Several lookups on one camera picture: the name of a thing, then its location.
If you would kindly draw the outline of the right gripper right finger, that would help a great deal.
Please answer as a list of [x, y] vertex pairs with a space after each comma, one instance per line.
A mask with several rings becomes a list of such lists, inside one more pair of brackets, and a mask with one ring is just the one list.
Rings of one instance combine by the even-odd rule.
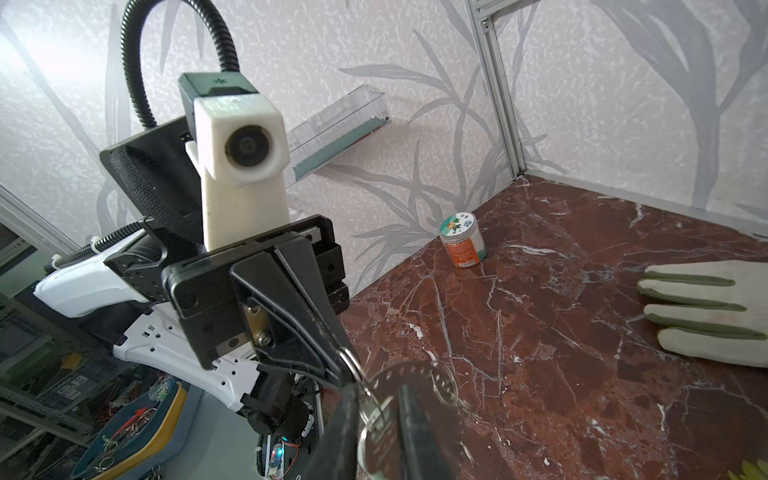
[[415, 390], [398, 389], [399, 472], [401, 479], [448, 480], [457, 476], [443, 455]]

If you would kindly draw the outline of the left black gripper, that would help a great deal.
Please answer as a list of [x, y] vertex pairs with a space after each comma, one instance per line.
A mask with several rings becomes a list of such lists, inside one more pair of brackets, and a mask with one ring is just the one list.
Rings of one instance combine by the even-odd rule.
[[332, 221], [313, 215], [164, 269], [162, 283], [204, 369], [243, 335], [261, 370], [326, 387], [354, 381], [338, 319], [350, 295]]

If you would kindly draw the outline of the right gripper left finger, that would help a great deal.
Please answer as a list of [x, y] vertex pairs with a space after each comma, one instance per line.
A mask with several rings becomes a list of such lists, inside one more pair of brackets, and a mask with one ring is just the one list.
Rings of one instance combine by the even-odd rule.
[[303, 479], [356, 478], [359, 412], [359, 387], [357, 384], [349, 384], [341, 390], [330, 423], [302, 472]]

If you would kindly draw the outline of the silver key with white tag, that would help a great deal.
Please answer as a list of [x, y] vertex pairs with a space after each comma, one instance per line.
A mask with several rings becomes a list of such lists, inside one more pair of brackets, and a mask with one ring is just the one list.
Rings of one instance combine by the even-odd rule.
[[398, 479], [397, 402], [393, 396], [379, 407], [365, 406], [357, 459], [368, 479]]

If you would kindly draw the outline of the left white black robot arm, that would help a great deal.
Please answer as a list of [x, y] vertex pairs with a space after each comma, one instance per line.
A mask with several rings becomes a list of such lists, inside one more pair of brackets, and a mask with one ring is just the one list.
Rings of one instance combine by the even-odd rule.
[[258, 433], [321, 433], [320, 394], [351, 374], [349, 305], [330, 219], [313, 215], [206, 251], [178, 118], [102, 151], [141, 219], [52, 260], [34, 302], [84, 323], [121, 360], [196, 386]]

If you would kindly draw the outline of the left green circuit board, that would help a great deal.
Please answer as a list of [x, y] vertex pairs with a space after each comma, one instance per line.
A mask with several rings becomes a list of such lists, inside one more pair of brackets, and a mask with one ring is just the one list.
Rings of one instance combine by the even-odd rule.
[[256, 473], [263, 479], [288, 479], [299, 451], [299, 444], [271, 435], [260, 435], [255, 450]]

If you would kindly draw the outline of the white pot with flowers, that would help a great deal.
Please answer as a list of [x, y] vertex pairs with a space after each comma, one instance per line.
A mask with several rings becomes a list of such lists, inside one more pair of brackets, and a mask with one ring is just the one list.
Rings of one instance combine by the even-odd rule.
[[768, 480], [768, 463], [762, 459], [743, 460], [736, 472], [729, 470], [727, 475], [729, 480]]

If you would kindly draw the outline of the beige gardening glove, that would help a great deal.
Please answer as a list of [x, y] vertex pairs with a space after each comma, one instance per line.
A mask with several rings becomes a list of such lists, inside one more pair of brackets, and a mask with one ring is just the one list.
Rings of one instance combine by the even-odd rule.
[[728, 260], [652, 265], [637, 282], [644, 317], [669, 352], [767, 366], [767, 265]]

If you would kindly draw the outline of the clear plastic wall shelf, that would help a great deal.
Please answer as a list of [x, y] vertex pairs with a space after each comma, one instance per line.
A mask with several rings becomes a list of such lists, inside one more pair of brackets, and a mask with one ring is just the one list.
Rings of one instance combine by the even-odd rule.
[[391, 120], [386, 95], [361, 85], [287, 132], [287, 187], [308, 177]]

